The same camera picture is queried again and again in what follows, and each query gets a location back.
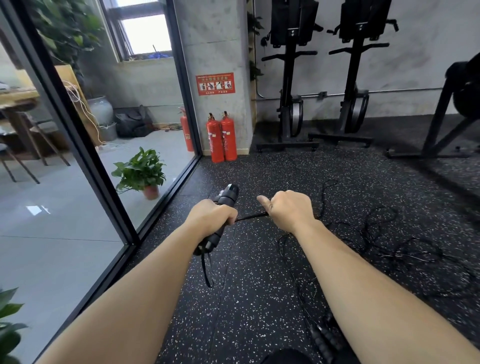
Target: red sign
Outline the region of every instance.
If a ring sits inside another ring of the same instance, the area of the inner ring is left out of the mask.
[[[221,95],[235,93],[235,79],[233,72],[203,74],[196,76],[198,95]]]

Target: black pants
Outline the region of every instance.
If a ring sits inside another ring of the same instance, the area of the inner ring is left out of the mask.
[[[261,364],[313,364],[308,356],[295,349],[281,349],[271,353]],[[352,349],[344,349],[335,358],[333,364],[360,364]]]

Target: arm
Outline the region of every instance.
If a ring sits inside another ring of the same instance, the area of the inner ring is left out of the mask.
[[[443,317],[315,220],[308,196],[280,191],[258,200],[299,241],[362,364],[480,363],[480,351]]]
[[[183,225],[72,322],[37,363],[154,363],[194,249],[236,216],[226,205],[198,203]]]

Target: forearm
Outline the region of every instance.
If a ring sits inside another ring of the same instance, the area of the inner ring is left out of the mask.
[[[39,364],[152,364],[201,237],[180,226],[85,310]]]
[[[478,363],[445,319],[352,251],[321,222],[296,234],[348,342],[363,364]]]

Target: white cable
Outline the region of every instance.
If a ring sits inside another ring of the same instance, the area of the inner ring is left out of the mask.
[[[106,128],[105,126],[100,126],[98,125],[98,120],[96,119],[96,116],[94,114],[92,114],[87,106],[85,105],[85,103],[82,101],[82,98],[80,97],[80,92],[78,91],[78,87],[74,84],[72,84],[70,81],[66,81],[66,80],[62,80],[62,82],[64,83],[67,83],[68,85],[65,86],[66,90],[67,90],[67,93],[68,95],[70,96],[70,100],[72,100],[72,102],[80,102],[80,107],[82,108],[82,111],[84,112],[85,116],[87,117],[87,119],[93,124],[93,126],[95,127],[96,129],[96,134],[97,134],[97,138],[98,138],[98,141],[100,142],[100,145],[101,146],[108,146],[108,145],[112,145],[112,149],[126,149],[126,148],[129,148],[130,147],[130,144],[129,143],[124,143],[124,144],[116,144],[116,143],[107,143],[107,142],[102,142],[100,140],[100,129],[99,128]]]

